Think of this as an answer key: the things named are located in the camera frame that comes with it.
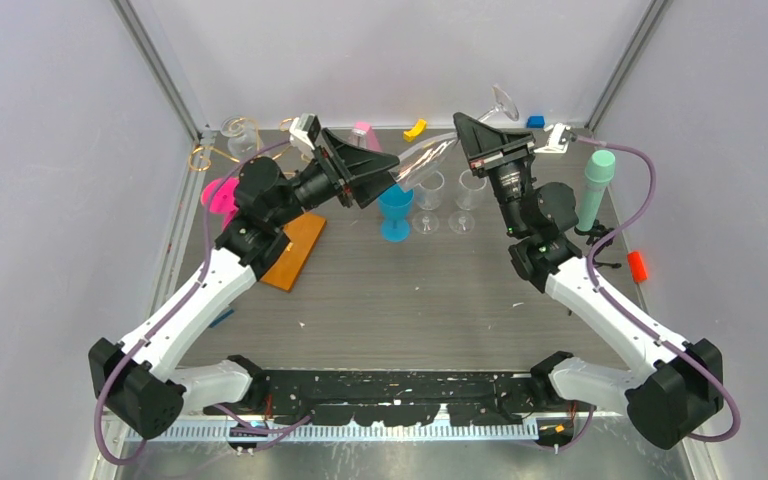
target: orange connector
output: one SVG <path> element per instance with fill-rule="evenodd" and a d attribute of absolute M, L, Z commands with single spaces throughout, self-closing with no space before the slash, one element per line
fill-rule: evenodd
<path fill-rule="evenodd" d="M 635 283 L 640 283 L 649 275 L 646 273 L 646 266 L 643 265 L 643 255 L 637 250 L 628 254 L 628 268 L 631 269 L 631 278 Z"/>

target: gray wooden tabletop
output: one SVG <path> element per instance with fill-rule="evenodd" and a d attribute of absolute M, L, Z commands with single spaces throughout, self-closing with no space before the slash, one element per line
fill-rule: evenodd
<path fill-rule="evenodd" d="M 421 138 L 437 133 L 426 132 Z M 278 141 L 281 135 L 264 132 L 264 142 Z M 381 130 L 378 137 L 387 152 L 398 154 L 410 146 L 397 130 Z M 560 181 L 579 191 L 592 151 L 573 144 L 564 156 L 538 155 L 537 184 Z M 206 181 L 232 168 L 213 158 Z M 295 150 L 279 163 L 289 170 L 304 166 Z M 522 370 L 566 350 L 590 362 L 623 367 L 578 317 L 568 316 L 565 307 L 517 277 L 507 252 L 513 242 L 505 235 L 490 192 L 472 212 L 472 232 L 458 235 L 449 229 L 447 219 L 457 210 L 455 185 L 464 169 L 458 148 L 440 169 L 446 198 L 434 212 L 439 230 L 430 235 L 413 232 L 402 243 L 381 237 L 382 216 L 376 204 L 365 210 L 345 209 L 332 200 L 317 209 L 328 223 L 294 290 L 255 285 L 233 302 L 233 315 L 196 341 L 182 364 L 211 364 L 241 354 L 263 367 Z M 599 218 L 616 225 L 607 196 Z M 196 220 L 181 280 L 198 267 L 203 255 L 201 221 Z M 215 237 L 219 217 L 211 219 L 211 228 Z M 569 236 L 585 252 L 589 249 L 583 239 L 571 232 Z M 623 262 L 622 269 L 603 273 L 637 301 L 625 255 L 619 241 L 599 258 Z"/>

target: white wall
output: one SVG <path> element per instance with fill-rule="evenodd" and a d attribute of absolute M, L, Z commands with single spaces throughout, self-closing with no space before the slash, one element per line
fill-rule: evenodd
<path fill-rule="evenodd" d="M 658 164 L 643 251 L 651 313 L 725 357 L 744 427 L 711 447 L 723 479 L 768 478 L 768 2 L 675 2 L 598 130 Z M 645 170 L 619 161 L 614 203 L 628 218 Z M 720 414 L 710 431 L 723 431 Z"/>
<path fill-rule="evenodd" d="M 189 143 L 110 2 L 0 0 L 0 479 L 86 475 L 87 351 L 146 314 Z"/>
<path fill-rule="evenodd" d="M 643 0 L 134 0 L 212 128 L 276 128 L 305 111 L 450 126 L 500 83 L 525 117 L 584 123 L 648 5 Z"/>

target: blue object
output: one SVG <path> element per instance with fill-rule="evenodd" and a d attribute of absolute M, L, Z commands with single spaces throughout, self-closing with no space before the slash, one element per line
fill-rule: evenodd
<path fill-rule="evenodd" d="M 543 128 L 546 126 L 546 119 L 543 115 L 532 115 L 525 122 L 525 128 Z"/>
<path fill-rule="evenodd" d="M 222 315 L 219 315 L 218 317 L 216 317 L 216 320 L 210 322 L 210 325 L 208 325 L 207 328 L 213 328 L 213 327 L 219 325 L 220 323 L 222 323 L 222 320 L 225 320 L 226 318 L 230 317 L 231 314 L 233 314 L 233 313 L 234 313 L 234 309 L 233 308 L 229 308 L 227 311 L 225 311 L 225 313 L 223 313 Z"/>
<path fill-rule="evenodd" d="M 402 191 L 393 185 L 378 197 L 378 209 L 384 215 L 381 224 L 381 236 L 389 242 L 401 242 L 410 235 L 410 224 L 405 218 L 410 213 L 413 203 L 413 190 Z"/>
<path fill-rule="evenodd" d="M 607 150 L 596 150 L 584 167 L 584 195 L 578 206 L 578 226 L 575 228 L 587 232 L 593 228 L 599 205 L 605 189 L 614 178 L 616 158 Z"/>

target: orange cutting board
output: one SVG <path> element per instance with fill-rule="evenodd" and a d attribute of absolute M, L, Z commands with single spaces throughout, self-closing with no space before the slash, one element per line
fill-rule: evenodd
<path fill-rule="evenodd" d="M 290 244 L 260 281 L 285 292 L 292 290 L 324 229 L 325 218 L 313 213 L 305 213 L 285 225 L 284 233 Z"/>

